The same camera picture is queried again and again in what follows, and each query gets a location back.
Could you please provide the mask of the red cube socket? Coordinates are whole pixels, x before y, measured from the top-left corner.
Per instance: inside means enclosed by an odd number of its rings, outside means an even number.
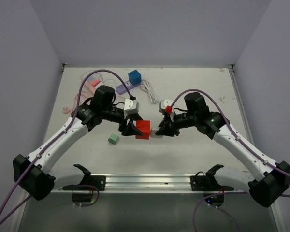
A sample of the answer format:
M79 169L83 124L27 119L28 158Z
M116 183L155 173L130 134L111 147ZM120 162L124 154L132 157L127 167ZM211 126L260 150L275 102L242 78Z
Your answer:
M136 135L136 139L148 140L151 133L151 123L149 120L137 120L136 128L142 133L142 135Z

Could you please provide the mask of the purple power strip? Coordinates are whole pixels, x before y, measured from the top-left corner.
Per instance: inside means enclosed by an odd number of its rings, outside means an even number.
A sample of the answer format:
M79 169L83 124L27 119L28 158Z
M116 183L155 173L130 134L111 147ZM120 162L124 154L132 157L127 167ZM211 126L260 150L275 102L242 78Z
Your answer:
M127 92L127 89L131 90L134 87L135 86L130 81L126 81L124 84L121 84L121 85L116 87L116 92L118 95L123 95L124 93Z

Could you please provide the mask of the green plug adapter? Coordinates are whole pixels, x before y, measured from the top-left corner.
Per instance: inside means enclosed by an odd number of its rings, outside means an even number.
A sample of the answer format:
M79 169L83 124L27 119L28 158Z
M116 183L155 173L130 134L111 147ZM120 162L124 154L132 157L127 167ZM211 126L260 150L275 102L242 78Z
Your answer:
M119 140L119 136L112 133L110 137L108 138L108 143L109 145L116 145L118 140Z

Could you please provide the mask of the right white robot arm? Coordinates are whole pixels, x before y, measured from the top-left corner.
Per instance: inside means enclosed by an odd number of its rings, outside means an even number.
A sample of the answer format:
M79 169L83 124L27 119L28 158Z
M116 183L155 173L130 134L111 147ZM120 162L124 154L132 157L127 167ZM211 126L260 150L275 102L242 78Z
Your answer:
M222 113L211 112L204 97L192 92L184 97L187 109L180 114L172 111L172 100L161 100L159 111L164 118L156 131L157 136L174 137L180 129L196 127L211 140L231 152L247 172L217 164L205 174L191 176L192 190L218 191L238 189L244 191L261 206L269 207L290 186L290 165L268 157L247 141Z

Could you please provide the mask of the blue cube plug adapter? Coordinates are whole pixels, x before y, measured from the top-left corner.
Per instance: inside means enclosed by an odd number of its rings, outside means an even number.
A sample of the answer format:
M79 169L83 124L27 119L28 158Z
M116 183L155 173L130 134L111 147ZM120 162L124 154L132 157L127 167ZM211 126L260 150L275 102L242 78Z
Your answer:
M136 86L141 83L142 76L137 70L133 70L130 73L128 73L129 81L132 85Z

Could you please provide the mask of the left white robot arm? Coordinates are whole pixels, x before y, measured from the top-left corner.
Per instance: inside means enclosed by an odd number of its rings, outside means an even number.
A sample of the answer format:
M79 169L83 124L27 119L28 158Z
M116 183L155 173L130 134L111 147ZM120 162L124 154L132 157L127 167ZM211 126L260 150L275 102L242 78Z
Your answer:
M79 139L104 120L117 123L123 136L141 136L134 122L140 120L139 103L134 97L125 99L124 107L114 105L115 90L100 86L93 97L77 106L66 123L43 145L27 156L13 161L15 184L36 200L42 200L53 189L75 185L84 190L90 186L90 171L75 164L71 172L55 174L52 168Z

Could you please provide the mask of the white plug adapter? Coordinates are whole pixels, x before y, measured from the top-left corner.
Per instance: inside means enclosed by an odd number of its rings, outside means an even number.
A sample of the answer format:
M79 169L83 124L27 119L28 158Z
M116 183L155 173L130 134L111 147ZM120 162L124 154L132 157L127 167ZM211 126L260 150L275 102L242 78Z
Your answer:
M162 138L163 136L162 135L156 135L157 131L159 130L160 128L157 127L157 128L152 128L151 129L151 132L150 132L150 137L151 138L157 138L157 139L160 139Z

